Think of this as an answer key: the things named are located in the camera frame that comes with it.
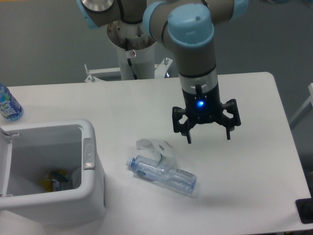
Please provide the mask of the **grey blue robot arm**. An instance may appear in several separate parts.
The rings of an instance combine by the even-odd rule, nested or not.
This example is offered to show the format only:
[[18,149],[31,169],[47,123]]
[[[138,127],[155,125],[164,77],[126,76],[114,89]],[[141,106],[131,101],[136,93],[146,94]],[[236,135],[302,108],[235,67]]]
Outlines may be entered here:
[[173,129],[185,137],[197,124],[217,123],[229,134],[241,125],[237,102],[220,100],[214,26],[243,15],[246,0],[79,0],[90,28],[107,27],[123,80],[154,78],[156,43],[176,61],[185,108],[172,109]]

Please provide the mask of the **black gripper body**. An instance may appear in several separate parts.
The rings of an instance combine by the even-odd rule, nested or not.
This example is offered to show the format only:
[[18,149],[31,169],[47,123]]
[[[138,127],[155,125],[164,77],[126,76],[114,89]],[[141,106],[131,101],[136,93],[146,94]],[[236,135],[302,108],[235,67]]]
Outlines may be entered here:
[[222,115],[222,105],[220,101],[219,85],[216,85],[202,96],[183,92],[186,106],[185,115],[190,122],[205,124],[215,122]]

